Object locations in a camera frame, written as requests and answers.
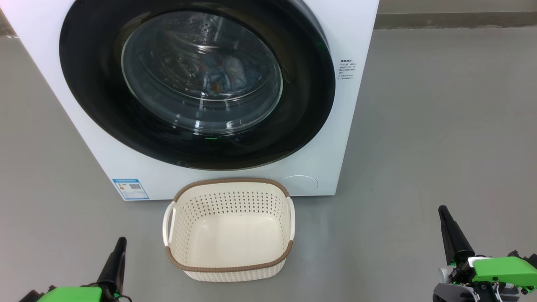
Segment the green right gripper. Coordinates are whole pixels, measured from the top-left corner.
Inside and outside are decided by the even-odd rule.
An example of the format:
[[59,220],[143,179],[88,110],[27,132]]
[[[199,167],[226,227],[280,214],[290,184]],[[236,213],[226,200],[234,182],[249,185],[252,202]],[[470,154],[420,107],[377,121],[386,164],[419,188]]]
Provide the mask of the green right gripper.
[[446,263],[434,302],[517,302],[536,291],[536,257],[475,257],[468,239],[447,206],[438,208]]

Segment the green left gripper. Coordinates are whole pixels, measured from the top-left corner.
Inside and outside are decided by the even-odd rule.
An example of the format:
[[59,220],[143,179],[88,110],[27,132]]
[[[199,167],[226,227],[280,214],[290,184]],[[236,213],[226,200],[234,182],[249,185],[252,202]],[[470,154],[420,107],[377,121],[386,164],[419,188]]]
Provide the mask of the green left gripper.
[[96,281],[98,287],[54,287],[40,297],[38,302],[102,302],[102,295],[121,295],[125,277],[126,247],[126,237],[119,237]]

